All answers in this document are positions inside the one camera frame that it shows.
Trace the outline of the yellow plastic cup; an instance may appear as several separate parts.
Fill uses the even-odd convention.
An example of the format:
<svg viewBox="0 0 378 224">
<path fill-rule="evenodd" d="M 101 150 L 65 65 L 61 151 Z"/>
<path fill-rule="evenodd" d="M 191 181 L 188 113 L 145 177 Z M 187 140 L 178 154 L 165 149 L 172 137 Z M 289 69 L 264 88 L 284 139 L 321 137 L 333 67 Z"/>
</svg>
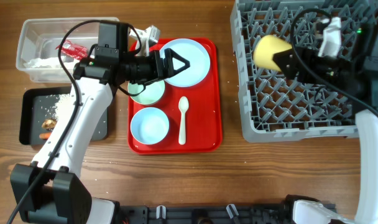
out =
<svg viewBox="0 0 378 224">
<path fill-rule="evenodd" d="M 292 46 L 288 42 L 273 35 L 266 35 L 258 41 L 252 58 L 257 67 L 281 72 L 273 57 L 277 53 L 291 49 Z"/>
</svg>

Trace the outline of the light green bowl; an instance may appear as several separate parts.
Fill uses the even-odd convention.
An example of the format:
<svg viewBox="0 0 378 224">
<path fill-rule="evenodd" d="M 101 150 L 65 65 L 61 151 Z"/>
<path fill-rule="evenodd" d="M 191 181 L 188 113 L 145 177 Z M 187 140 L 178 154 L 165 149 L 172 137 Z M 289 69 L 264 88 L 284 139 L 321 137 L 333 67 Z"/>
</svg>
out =
<svg viewBox="0 0 378 224">
<path fill-rule="evenodd" d="M 151 85 L 147 85 L 144 89 L 142 85 L 131 84 L 127 86 L 127 90 L 130 94 L 137 94 L 131 98 L 140 105 L 153 105 L 156 104 L 164 95 L 165 82 L 158 81 Z"/>
</svg>

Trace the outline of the white rice pile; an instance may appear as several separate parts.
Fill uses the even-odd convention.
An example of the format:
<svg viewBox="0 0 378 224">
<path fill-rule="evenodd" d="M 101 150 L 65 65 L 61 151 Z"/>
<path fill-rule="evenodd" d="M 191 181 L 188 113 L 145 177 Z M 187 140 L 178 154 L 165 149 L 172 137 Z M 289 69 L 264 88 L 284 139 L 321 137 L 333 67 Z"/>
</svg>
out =
<svg viewBox="0 0 378 224">
<path fill-rule="evenodd" d="M 45 112 L 45 118 L 58 121 L 71 110 L 70 94 L 47 95 L 39 100 L 41 112 Z"/>
</svg>

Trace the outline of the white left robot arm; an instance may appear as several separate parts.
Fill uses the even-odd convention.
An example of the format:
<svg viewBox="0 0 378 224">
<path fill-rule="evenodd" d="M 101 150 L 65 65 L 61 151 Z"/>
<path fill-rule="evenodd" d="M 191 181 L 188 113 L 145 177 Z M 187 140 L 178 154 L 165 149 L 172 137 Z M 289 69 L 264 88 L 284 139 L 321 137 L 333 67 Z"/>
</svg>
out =
<svg viewBox="0 0 378 224">
<path fill-rule="evenodd" d="M 98 42 L 72 71 L 71 108 L 60 118 L 42 149 L 28 165 L 17 164 L 10 181 L 17 205 L 13 216 L 27 223 L 121 223 L 121 207 L 115 200 L 91 196 L 80 180 L 85 152 L 95 128 L 125 82 L 148 86 L 190 67 L 172 49 L 141 56 L 128 49 L 133 26 L 98 21 Z"/>
</svg>

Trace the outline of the light blue bowl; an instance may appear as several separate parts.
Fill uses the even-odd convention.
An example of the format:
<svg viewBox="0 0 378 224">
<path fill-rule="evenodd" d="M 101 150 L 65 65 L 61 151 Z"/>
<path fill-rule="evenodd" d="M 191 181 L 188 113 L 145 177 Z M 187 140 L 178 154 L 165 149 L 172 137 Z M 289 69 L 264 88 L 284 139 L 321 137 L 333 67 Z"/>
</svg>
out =
<svg viewBox="0 0 378 224">
<path fill-rule="evenodd" d="M 131 119 L 133 138 L 145 145 L 161 142 L 168 134 L 170 122 L 167 115 L 154 107 L 139 110 Z"/>
</svg>

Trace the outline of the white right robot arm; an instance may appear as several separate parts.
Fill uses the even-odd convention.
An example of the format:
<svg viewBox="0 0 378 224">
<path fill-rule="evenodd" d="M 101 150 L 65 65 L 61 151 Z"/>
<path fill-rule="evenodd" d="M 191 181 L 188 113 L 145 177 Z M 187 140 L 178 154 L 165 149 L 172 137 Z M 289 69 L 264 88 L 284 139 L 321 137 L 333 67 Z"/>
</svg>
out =
<svg viewBox="0 0 378 224">
<path fill-rule="evenodd" d="M 351 61 L 338 59 L 341 41 L 337 18 L 321 9 L 305 9 L 290 26 L 305 14 L 324 15 L 316 23 L 323 33 L 319 53 L 299 48 L 294 41 L 279 42 L 272 48 L 272 69 L 288 79 L 302 83 L 322 84 L 348 98 L 356 105 L 355 122 L 361 143 L 361 188 L 355 223 L 378 223 L 378 25 L 362 24 L 357 31 Z"/>
</svg>

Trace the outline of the orange carrot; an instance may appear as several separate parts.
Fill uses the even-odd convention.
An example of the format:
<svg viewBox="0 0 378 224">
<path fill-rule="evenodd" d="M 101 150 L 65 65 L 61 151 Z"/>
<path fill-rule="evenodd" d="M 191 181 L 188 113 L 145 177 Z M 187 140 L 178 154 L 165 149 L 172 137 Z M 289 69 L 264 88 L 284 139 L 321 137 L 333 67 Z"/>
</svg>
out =
<svg viewBox="0 0 378 224">
<path fill-rule="evenodd" d="M 41 133 L 39 134 L 39 138 L 47 140 L 50 137 L 51 133 Z"/>
</svg>

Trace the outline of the red snack wrapper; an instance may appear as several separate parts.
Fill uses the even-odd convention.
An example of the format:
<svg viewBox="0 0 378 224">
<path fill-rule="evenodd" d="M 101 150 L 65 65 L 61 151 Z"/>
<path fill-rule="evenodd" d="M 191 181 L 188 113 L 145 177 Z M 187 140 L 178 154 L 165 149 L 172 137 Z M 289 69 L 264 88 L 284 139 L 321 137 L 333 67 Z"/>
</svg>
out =
<svg viewBox="0 0 378 224">
<path fill-rule="evenodd" d="M 76 60 L 81 60 L 88 56 L 88 49 L 86 47 L 74 44 L 69 40 L 64 41 L 61 52 Z"/>
</svg>

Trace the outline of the white paper napkin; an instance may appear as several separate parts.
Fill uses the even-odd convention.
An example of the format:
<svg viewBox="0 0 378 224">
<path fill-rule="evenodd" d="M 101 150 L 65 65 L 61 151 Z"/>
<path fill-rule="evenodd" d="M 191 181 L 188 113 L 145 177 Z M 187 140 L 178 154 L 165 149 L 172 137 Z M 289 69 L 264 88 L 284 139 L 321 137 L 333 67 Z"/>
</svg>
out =
<svg viewBox="0 0 378 224">
<path fill-rule="evenodd" d="M 73 69 L 76 63 L 78 63 L 77 59 L 68 57 L 68 56 L 61 56 L 61 60 L 64 66 L 67 69 Z M 24 63 L 25 68 L 52 68 L 52 69 L 59 69 L 61 68 L 61 64 L 57 57 L 50 57 L 46 59 L 35 58 L 31 59 L 29 62 Z"/>
</svg>

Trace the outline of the brown food scrap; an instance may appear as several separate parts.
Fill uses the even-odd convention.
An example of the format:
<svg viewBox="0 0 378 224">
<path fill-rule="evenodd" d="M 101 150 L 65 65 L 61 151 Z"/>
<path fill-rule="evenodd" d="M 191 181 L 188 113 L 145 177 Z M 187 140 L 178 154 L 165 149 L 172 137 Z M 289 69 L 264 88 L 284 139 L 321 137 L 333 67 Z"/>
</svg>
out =
<svg viewBox="0 0 378 224">
<path fill-rule="evenodd" d="M 46 130 L 53 130 L 57 125 L 57 120 L 53 118 L 46 119 L 42 123 L 42 128 Z"/>
</svg>

